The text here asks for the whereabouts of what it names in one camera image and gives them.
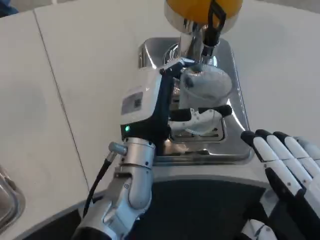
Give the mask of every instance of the white robotic fingers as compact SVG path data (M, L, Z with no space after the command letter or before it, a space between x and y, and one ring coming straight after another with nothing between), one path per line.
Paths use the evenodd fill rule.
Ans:
M301 136L296 136L294 139L301 145L301 147L303 147L303 149L317 163L317 165L320 166L320 149L318 146Z
M275 135L263 129L257 130L255 134L265 139L280 160L283 161L290 172L305 188L310 184L312 181L310 174Z
M320 167L308 155L304 148L292 136L276 131L273 133L289 149L292 155L300 161L303 167L314 178L320 174Z
M269 181L279 178L285 189L292 196L295 196L302 189L297 179L263 137L251 131L244 131L241 134L241 138L254 149L265 170L270 172L269 175L267 174Z
M262 129L244 131L241 139L263 163L270 186L286 203L301 233L306 239L316 239L320 235L320 167L308 152L317 161L319 149L305 140L299 144L285 133Z

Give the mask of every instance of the reflective metal surface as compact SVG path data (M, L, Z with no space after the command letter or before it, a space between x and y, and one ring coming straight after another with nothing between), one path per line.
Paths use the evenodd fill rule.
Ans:
M160 67L179 54L175 51L179 38L156 37L144 42L139 49L139 67ZM211 64L225 71L232 80L232 90L227 103L232 115L227 116L221 126L208 136L192 136L181 132L174 139L167 139L163 156L157 156L157 165L235 164L247 160L252 150L240 138L248 130L248 120L240 89L237 70L230 45L224 39L215 47ZM175 84L171 108L179 104L179 80Z
M20 217L24 208L24 196L0 166L0 234Z

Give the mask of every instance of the black handle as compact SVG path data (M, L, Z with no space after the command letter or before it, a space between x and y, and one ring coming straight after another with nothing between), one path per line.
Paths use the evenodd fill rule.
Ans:
M232 108L229 105L221 105L221 106L215 106L215 107L199 107L198 111L199 111L199 114L202 114L205 111L210 109L213 109L218 113L220 113L223 118L232 114Z
M219 20L216 28L214 26L214 15ZM212 0L208 11L208 29L206 30L204 37L205 45L213 47L219 42L221 30L225 25L226 18L227 15L223 8L216 2L216 0Z
M186 122L191 120L191 111L190 108L172 110L169 116L170 121Z

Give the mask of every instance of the white table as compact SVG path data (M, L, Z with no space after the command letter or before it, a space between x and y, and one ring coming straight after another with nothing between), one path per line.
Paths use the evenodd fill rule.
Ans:
M26 200L0 235L12 240L66 213L88 186L34 13L1 18L0 33L0 165Z
M179 36L163 7L161 0L94 0L35 11L90 186L109 142L120 139L121 96L126 82L133 81L138 46L150 37ZM318 14L245 0L236 25L224 35L234 50L253 130L281 130L320 144L320 129L315 127L320 114L308 108L317 109L319 99L320 32L308 27L317 21ZM256 158L240 166L155 167L154 174L156 181L267 182Z

